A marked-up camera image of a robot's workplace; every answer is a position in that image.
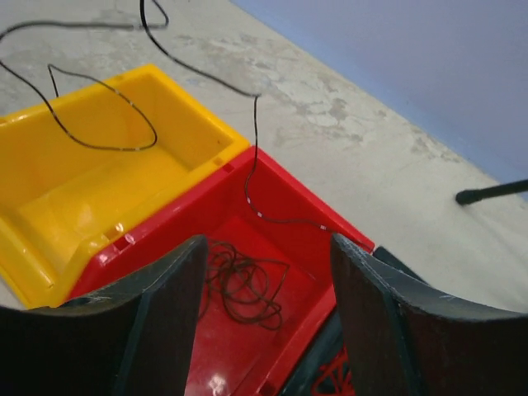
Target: yellow bin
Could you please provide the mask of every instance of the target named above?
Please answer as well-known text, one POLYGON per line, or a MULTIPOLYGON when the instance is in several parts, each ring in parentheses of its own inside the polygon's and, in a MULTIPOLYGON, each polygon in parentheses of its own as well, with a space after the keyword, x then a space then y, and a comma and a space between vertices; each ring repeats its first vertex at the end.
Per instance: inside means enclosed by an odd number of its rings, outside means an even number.
MULTIPOLYGON (((105 83, 151 121, 154 147, 85 148, 45 105, 0 117, 0 274, 27 308, 62 304, 96 252, 250 145, 153 65, 105 83)), ((144 118, 101 84, 51 104, 83 142, 153 141, 144 118)))

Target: gray floor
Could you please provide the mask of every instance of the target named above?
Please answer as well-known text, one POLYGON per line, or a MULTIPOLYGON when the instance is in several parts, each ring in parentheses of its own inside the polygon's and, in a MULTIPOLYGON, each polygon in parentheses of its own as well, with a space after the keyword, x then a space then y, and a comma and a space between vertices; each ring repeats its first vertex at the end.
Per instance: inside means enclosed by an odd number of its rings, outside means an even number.
MULTIPOLYGON (((2 0, 0 26, 36 18, 136 21, 136 3, 2 0)), ((439 289, 528 312, 524 201, 461 209, 453 201, 458 190, 494 181, 228 0, 164 3, 172 23, 159 39, 195 66, 264 92, 262 147, 304 184, 439 289)), ((48 62, 98 78, 155 63, 253 139, 250 100, 178 68, 141 32, 23 31, 2 43, 0 57, 50 96, 48 62)), ((83 84, 59 80, 62 92, 83 84)), ((0 92, 0 114, 39 102, 4 72, 0 92)), ((20 306, 5 287, 0 304, 20 306)))

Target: red string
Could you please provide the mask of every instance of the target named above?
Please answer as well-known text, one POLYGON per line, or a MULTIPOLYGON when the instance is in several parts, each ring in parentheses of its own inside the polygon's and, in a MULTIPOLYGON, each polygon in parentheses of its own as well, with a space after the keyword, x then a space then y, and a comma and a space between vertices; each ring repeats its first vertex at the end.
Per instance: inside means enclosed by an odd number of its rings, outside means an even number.
POLYGON ((352 374, 350 370, 344 374, 344 365, 348 363, 347 350, 343 347, 341 351, 327 364, 322 365, 320 370, 321 376, 312 384, 312 396, 356 396, 352 386, 352 374), (327 379, 330 379, 335 389, 334 394, 321 394, 318 391, 319 386, 327 379))

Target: wall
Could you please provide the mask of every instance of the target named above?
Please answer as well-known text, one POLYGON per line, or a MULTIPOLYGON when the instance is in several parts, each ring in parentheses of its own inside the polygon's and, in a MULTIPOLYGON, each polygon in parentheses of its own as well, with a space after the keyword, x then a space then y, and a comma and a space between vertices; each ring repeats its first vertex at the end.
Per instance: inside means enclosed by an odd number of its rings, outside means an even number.
POLYGON ((528 177, 528 2, 233 2, 501 182, 528 177))

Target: red plastic container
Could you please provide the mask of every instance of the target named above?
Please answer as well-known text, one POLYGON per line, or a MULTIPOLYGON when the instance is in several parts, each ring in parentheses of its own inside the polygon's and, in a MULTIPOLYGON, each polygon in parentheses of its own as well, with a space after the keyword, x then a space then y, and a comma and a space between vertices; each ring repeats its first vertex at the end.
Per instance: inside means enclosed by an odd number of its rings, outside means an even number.
MULTIPOLYGON (((274 224, 257 216, 244 195, 254 148, 173 201, 97 254, 70 298, 147 265, 198 233, 232 243, 253 257, 291 265, 276 297, 284 324, 278 331, 234 322, 213 298, 196 330, 188 395, 276 394, 319 327, 336 306, 330 272, 330 233, 309 224, 274 224)), ((249 183, 252 203, 275 219, 311 219, 371 252, 374 244, 259 150, 249 183)), ((282 269, 267 269, 278 284, 282 269)))

